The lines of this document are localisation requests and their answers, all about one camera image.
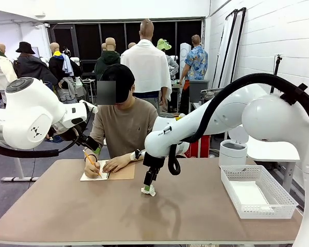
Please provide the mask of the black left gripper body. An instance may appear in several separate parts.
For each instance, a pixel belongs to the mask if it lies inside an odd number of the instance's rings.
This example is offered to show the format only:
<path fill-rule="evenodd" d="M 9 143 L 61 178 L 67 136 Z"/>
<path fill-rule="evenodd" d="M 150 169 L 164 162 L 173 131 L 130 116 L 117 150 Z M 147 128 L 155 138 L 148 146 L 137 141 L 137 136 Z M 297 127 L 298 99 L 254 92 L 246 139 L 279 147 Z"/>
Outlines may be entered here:
<path fill-rule="evenodd" d="M 78 145 L 88 148 L 92 151 L 96 151 L 99 148 L 97 141 L 95 141 L 92 137 L 85 135 L 79 136 Z"/>

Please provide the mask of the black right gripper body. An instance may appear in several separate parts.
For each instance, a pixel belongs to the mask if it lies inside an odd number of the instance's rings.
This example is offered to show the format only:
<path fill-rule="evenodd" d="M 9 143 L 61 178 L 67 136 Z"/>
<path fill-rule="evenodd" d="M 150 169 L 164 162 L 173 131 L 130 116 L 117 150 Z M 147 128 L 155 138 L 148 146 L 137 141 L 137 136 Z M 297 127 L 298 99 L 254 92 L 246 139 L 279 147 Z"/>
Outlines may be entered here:
<path fill-rule="evenodd" d="M 152 182 L 156 180 L 159 171 L 160 168 L 150 167 L 145 174 L 144 185 L 150 186 Z"/>

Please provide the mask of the person left hand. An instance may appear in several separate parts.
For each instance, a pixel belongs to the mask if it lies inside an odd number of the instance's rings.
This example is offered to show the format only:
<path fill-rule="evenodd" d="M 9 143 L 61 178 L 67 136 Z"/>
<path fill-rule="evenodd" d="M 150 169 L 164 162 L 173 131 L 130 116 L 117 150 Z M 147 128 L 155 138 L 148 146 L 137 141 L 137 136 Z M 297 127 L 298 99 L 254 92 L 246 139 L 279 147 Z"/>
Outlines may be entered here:
<path fill-rule="evenodd" d="M 127 153 L 125 155 L 117 156 L 117 157 L 114 157 L 108 160 L 105 163 L 102 171 L 105 173 L 109 173 L 109 172 L 115 173 L 119 171 L 120 169 L 126 167 L 129 163 L 130 163 L 130 154 Z"/>

